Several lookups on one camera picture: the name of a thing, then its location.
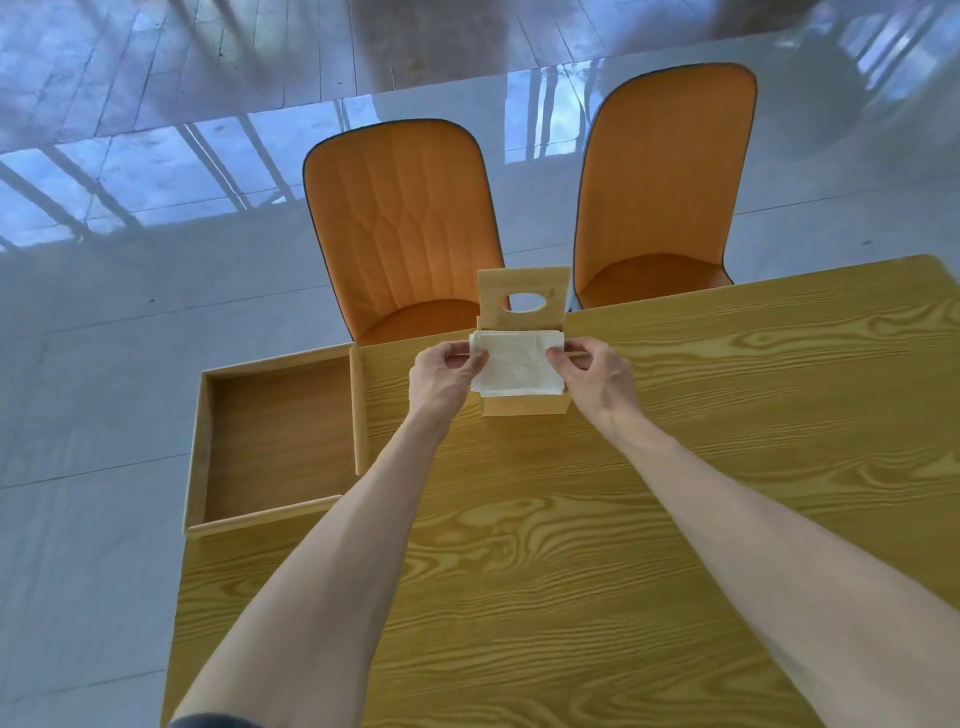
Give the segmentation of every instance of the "chair seat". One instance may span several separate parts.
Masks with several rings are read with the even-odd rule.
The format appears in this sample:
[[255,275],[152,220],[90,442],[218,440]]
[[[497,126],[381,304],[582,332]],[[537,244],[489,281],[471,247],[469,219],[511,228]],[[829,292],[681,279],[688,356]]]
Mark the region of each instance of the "chair seat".
[[401,308],[378,321],[357,339],[362,347],[388,341],[416,339],[435,333],[476,328],[480,304],[473,301],[445,300],[416,303]]
[[577,295],[583,308],[732,285],[723,266],[685,255],[638,255],[613,263]]

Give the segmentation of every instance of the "floor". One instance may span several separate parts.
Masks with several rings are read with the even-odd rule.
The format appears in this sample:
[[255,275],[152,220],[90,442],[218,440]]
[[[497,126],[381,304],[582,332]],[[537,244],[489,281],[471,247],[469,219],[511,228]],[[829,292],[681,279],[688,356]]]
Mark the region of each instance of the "floor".
[[348,340],[302,198],[317,141],[456,121],[485,155],[508,265],[568,264],[604,96],[656,68],[738,61],[760,97],[735,282],[924,252],[957,276],[958,41],[960,3],[824,3],[777,33],[88,125],[0,155],[0,724],[156,725],[199,372]]
[[779,30],[818,1],[3,0],[0,152]]

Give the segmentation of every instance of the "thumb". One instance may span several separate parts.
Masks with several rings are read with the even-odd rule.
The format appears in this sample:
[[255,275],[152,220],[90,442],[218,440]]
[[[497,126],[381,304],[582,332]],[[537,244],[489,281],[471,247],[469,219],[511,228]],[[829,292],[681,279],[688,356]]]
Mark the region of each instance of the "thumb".
[[562,376],[567,383],[580,372],[576,364],[567,358],[564,350],[560,347],[551,347],[546,350],[546,358],[550,362],[550,366],[552,366],[557,374]]
[[480,374],[480,371],[487,366],[487,359],[490,358],[490,353],[481,349],[479,352],[472,353],[470,358],[464,362],[464,366],[460,368],[461,376],[465,376],[468,381],[473,381],[473,378]]

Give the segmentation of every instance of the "chair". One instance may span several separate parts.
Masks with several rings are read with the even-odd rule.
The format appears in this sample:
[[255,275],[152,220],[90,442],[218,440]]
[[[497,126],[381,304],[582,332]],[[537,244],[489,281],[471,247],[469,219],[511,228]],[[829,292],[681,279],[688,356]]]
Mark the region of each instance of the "chair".
[[753,73],[733,63],[649,73],[604,101],[573,246],[582,307],[732,284],[723,252],[755,105]]
[[503,254],[467,130],[411,119],[339,134],[307,154],[303,185],[358,344],[476,326],[477,270],[502,268]]

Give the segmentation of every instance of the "tissue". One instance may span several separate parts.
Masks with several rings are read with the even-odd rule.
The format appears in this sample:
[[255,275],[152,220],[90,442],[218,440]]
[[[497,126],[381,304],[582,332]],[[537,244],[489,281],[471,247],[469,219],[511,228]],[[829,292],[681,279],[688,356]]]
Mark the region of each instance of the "tissue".
[[546,359],[552,347],[564,347],[562,331],[475,331],[470,353],[485,349],[490,359],[470,389],[481,397],[563,394],[564,380]]

